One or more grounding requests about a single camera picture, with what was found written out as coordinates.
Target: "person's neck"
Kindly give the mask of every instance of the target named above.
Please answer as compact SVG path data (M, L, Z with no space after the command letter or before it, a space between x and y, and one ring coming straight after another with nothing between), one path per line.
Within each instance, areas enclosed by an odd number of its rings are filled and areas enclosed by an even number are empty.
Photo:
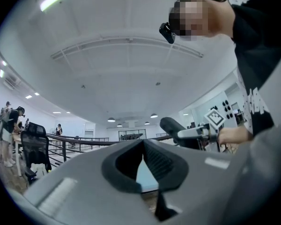
M233 38L233 25L235 20L235 13L228 1L216 2L214 10L217 16L219 33L225 34Z

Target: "black shirt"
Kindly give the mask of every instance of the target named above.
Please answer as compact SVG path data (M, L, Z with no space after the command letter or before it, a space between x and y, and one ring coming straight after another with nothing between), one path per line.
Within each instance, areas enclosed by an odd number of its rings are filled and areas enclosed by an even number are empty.
M233 41L251 113L253 135L274 125L259 91L281 59L281 21L264 0L250 0L235 12Z
M7 123L4 123L3 128L6 129L9 133L12 133L17 124L19 118L19 112L17 110L12 110L9 115L9 120Z
M58 128L56 128L56 135L60 135L60 132L58 131Z

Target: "black camera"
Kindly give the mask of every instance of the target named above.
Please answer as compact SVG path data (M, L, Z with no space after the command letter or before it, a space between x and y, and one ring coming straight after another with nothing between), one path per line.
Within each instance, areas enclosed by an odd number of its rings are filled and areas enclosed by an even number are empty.
M175 41L175 34L171 31L170 25L168 22L161 24L159 32L163 37L170 43L173 44Z

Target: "mesh chair back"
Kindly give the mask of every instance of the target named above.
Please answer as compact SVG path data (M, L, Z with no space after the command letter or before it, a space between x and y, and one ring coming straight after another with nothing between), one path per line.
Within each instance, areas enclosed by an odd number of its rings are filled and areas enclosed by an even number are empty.
M43 126L30 122L27 131L21 132L21 142L27 167L30 168L32 163L43 163L47 171L51 170L49 139Z

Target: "white shoe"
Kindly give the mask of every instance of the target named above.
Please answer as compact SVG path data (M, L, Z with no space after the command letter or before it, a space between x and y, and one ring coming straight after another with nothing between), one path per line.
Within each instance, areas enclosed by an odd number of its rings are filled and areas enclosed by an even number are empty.
M12 167L13 165L9 161L4 161L5 167Z
M11 164L15 164L15 161L11 158L11 159L9 159L9 162L11 163Z

